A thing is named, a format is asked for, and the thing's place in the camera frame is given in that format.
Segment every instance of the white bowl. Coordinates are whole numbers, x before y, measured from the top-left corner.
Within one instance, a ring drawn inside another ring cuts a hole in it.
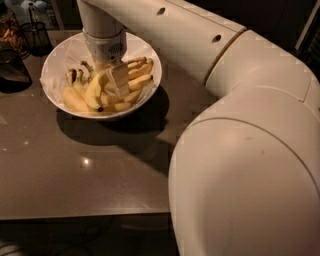
[[[118,112],[111,115],[105,116],[88,116],[81,114],[79,112],[74,112],[70,110],[64,103],[61,98],[61,92],[66,86],[66,76],[65,73],[69,68],[81,68],[85,71],[84,76],[86,76],[86,70],[83,66],[80,65],[81,60],[86,60],[90,65],[93,64],[91,54],[86,46],[83,33],[74,35],[67,40],[63,41],[57,47],[53,49],[50,55],[47,57],[41,73],[41,84],[46,96],[49,100],[56,105],[61,110],[82,118],[87,119],[96,119],[96,120],[106,120],[112,121],[129,115],[143,104],[145,104],[151,96],[157,90],[161,76],[162,76],[162,67],[160,59],[157,53],[152,49],[152,47],[140,39],[139,37],[127,34],[127,51],[123,56],[122,60],[127,61],[136,57],[145,56],[147,58],[153,59],[153,68],[151,74],[153,75],[153,83],[151,82],[146,86],[137,103],[129,110],[124,112]]]

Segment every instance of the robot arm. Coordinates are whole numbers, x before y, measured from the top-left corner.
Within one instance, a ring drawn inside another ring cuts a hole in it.
[[[109,38],[109,28],[120,22],[152,42],[155,49],[160,49],[161,54],[202,84],[215,61],[245,30],[239,24],[184,1],[78,0],[78,5],[85,35],[97,40]]]
[[[320,86],[312,72],[253,31],[184,1],[78,5],[94,58],[121,58],[106,49],[124,45],[123,24],[221,98],[189,125],[172,157],[180,254],[319,255]]]

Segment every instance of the gray table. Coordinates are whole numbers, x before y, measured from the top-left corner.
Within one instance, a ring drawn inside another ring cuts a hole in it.
[[[50,37],[56,45],[72,34]],[[0,220],[170,211],[171,153],[186,126],[215,99],[159,57],[160,88],[116,122],[58,110],[39,82],[45,57],[24,61],[33,84],[0,93]]]

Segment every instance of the robotic arm segment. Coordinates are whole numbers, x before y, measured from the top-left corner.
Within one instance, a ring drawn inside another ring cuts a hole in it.
[[[102,14],[106,12],[152,42],[161,54],[202,84],[220,54],[244,30],[243,26],[236,26],[216,15],[208,15],[200,8],[185,8],[181,4],[183,1],[177,4],[178,1],[171,3],[165,0],[78,0],[78,3],[80,6],[91,4],[100,9],[95,14],[94,11],[87,12],[87,7],[79,8],[81,17],[84,17],[84,30],[89,35],[103,34],[103,29],[96,27],[101,26],[101,22],[107,22]]]

